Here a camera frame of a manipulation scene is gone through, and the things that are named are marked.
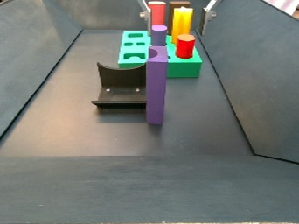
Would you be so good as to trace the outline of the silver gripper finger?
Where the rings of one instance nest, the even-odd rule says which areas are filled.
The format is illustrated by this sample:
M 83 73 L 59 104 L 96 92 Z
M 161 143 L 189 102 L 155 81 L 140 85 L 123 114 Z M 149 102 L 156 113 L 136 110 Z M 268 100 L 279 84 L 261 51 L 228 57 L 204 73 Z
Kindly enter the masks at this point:
M 204 35 L 208 22 L 216 17 L 216 12 L 213 11 L 216 2 L 217 0 L 209 0 L 208 5 L 201 8 L 200 35 Z
M 141 12 L 139 13 L 140 18 L 145 21 L 147 23 L 147 34 L 151 34 L 152 30 L 152 14 L 151 14 L 151 8 L 147 5 L 145 0 L 136 0 L 139 3 L 139 6 L 141 8 Z

